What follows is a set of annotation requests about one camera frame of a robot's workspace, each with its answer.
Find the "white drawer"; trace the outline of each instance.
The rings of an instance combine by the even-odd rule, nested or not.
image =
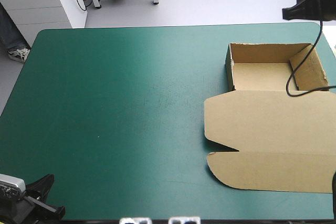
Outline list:
[[[69,22],[62,7],[17,9],[7,12],[16,25]]]
[[[6,10],[62,6],[59,0],[0,0]]]
[[[63,29],[71,28],[70,22],[58,22],[58,23],[44,23],[44,24],[31,24],[31,25],[18,25],[17,28],[25,37],[30,46],[33,45],[37,34],[45,29]]]

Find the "gray floor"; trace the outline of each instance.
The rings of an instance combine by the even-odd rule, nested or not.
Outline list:
[[[281,8],[296,0],[102,0],[90,7],[87,27],[182,26],[283,22]],[[0,113],[22,65],[0,48]]]

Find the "green tabletop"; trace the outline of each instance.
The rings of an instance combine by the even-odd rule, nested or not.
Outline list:
[[[330,194],[237,190],[209,171],[203,102],[229,42],[314,42],[315,23],[46,30],[0,118],[0,173],[52,173],[66,219],[332,218]],[[317,51],[330,83],[336,61]]]

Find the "cardboard box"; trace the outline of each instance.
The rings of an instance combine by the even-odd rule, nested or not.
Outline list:
[[[210,153],[208,165],[240,189],[331,193],[336,170],[336,95],[287,96],[286,82],[311,44],[230,44],[230,92],[205,101],[205,136],[239,152]],[[313,50],[291,92],[327,86]]]

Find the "white sneaker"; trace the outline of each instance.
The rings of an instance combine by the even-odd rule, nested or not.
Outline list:
[[[11,60],[16,60],[21,63],[25,63],[30,50],[28,48],[17,49],[12,52],[8,52],[8,56]]]

